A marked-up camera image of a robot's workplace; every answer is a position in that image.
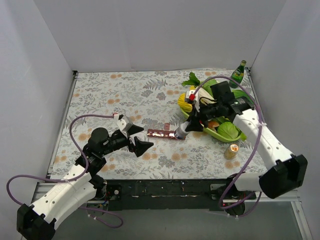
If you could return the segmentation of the white pill bottle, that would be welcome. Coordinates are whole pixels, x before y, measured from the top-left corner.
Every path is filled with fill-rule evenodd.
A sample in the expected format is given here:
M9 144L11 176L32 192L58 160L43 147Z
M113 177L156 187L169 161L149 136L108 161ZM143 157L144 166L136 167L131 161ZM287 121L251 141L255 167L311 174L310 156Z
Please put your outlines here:
M184 140L186 138L186 136L190 133L190 131L187 131L189 123L189 121L185 121L174 131L174 137L176 139Z

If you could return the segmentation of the red weekly pill organizer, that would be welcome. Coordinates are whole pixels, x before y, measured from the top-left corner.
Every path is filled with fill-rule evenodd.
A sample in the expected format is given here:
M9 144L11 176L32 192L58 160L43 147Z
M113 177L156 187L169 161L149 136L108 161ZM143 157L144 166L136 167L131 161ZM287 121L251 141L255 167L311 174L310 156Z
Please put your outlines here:
M175 131L170 130L170 126L170 123L165 123L164 129L148 129L147 136L150 138L176 140Z

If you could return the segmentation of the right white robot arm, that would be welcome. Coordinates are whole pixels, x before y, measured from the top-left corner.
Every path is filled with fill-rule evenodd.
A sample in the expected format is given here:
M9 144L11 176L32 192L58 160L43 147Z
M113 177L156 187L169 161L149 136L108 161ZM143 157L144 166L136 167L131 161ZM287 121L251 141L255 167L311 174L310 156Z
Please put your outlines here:
M185 94L192 111L175 134L185 137L189 132L202 132L209 121L218 117L228 118L254 144L264 162L266 172L252 173L241 170L226 186L227 195L237 199L245 191L263 192L275 199L302 186L308 161L287 149L262 122L258 107L245 96L236 98L227 81L212 85L214 100L203 103L199 91L189 90Z

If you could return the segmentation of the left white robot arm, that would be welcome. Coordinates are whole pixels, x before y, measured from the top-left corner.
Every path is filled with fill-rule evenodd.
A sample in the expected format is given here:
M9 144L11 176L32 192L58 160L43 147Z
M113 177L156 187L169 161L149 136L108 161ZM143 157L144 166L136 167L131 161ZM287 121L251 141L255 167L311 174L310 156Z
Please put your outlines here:
M143 130L131 123L120 123L112 134L103 127L94 129L82 155L65 178L31 205L19 207L17 231L27 240L50 240L59 225L84 203L103 199L107 194L107 182L98 172L106 164L105 155L127 147L140 157L153 146L152 142L135 136Z

